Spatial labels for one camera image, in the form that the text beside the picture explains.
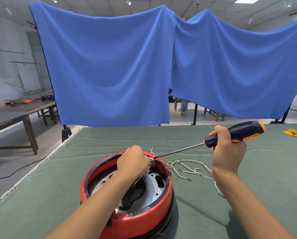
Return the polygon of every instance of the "person's left hand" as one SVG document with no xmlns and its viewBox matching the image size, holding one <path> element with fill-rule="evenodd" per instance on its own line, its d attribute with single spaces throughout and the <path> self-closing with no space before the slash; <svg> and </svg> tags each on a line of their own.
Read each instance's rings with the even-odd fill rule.
<svg viewBox="0 0 297 239">
<path fill-rule="evenodd" d="M 148 169 L 150 159 L 144 155 L 141 147 L 134 145 L 128 148 L 117 161 L 118 171 L 133 176 L 142 176 Z"/>
</svg>

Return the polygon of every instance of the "blue cloth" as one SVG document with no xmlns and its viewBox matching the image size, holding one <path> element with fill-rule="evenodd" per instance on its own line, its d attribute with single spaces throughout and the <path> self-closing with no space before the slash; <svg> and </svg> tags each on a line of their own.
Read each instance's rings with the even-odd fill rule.
<svg viewBox="0 0 297 239">
<path fill-rule="evenodd" d="M 175 20 L 172 96 L 233 117 L 283 116 L 297 93 L 297 21 L 260 33 L 209 10 Z"/>
<path fill-rule="evenodd" d="M 62 124 L 169 123 L 174 12 L 161 6 L 107 18 L 41 2 L 30 8 Z"/>
</svg>

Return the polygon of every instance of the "screwdriver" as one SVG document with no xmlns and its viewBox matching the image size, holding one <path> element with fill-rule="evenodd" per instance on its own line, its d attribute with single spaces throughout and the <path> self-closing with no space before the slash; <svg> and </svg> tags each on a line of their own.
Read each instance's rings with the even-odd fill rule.
<svg viewBox="0 0 297 239">
<path fill-rule="evenodd" d="M 249 122 L 242 122 L 242 123 L 233 125 L 230 128 L 228 128 L 228 130 L 230 132 L 231 142 L 241 142 L 241 141 L 251 140 L 253 138 L 260 136 L 262 133 L 266 131 L 266 127 L 260 121 L 249 121 Z M 170 153 L 166 153 L 161 156 L 156 156 L 154 157 L 154 159 L 162 158 L 171 154 L 186 151 L 188 149 L 196 148 L 202 145 L 205 145 L 208 148 L 212 148 L 217 145 L 217 142 L 218 142 L 218 136 L 217 134 L 214 134 L 210 137 L 205 137 L 202 143 L 199 143 L 187 148 L 182 148 Z"/>
</svg>

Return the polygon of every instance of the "metal plate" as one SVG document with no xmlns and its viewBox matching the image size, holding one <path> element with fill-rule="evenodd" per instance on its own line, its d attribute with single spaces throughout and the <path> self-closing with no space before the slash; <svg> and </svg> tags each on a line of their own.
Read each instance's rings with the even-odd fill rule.
<svg viewBox="0 0 297 239">
<path fill-rule="evenodd" d="M 98 191 L 114 174 L 116 171 L 115 168 L 108 168 L 107 170 L 100 173 L 97 177 L 93 179 L 88 187 L 88 193 L 92 196 L 96 191 Z M 142 177 L 146 184 L 146 191 L 142 197 L 134 201 L 132 207 L 128 211 L 121 211 L 118 208 L 115 209 L 116 213 L 134 213 L 139 209 L 143 209 L 154 202 L 162 194 L 164 187 L 160 188 L 158 186 L 156 176 L 159 176 L 157 173 L 145 173 Z"/>
</svg>

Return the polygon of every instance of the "red object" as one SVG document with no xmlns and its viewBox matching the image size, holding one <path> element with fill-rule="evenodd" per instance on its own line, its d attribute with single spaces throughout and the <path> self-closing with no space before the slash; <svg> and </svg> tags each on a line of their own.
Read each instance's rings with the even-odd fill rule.
<svg viewBox="0 0 297 239">
<path fill-rule="evenodd" d="M 80 195 L 81 195 L 81 202 L 85 202 L 87 200 L 87 195 L 85 192 L 85 185 L 87 180 L 87 186 L 90 185 L 92 180 L 102 171 L 108 169 L 109 167 L 115 165 L 117 160 L 125 151 L 114 153 L 109 155 L 100 161 L 98 161 L 92 168 L 87 172 L 84 176 L 81 188 L 80 188 Z M 151 154 L 149 152 L 144 151 L 144 154 L 148 157 L 154 158 L 156 155 Z M 97 164 L 101 163 L 106 158 L 116 156 L 116 158 L 109 160 L 103 164 L 100 164 L 93 172 L 93 168 L 97 166 Z M 100 236 L 100 239 L 126 239 L 132 237 L 141 236 L 151 230 L 153 230 L 166 216 L 168 210 L 170 209 L 172 197 L 173 197 L 173 184 L 172 184 L 172 177 L 170 176 L 170 169 L 166 165 L 166 163 L 161 160 L 157 159 L 160 163 L 157 164 L 157 168 L 160 169 L 161 173 L 167 177 L 166 185 L 165 185 L 165 195 L 161 197 L 160 201 L 150 209 L 146 210 L 145 212 L 130 216 L 129 214 L 125 213 L 114 213 L 112 218 L 112 226 L 106 226 Z"/>
</svg>

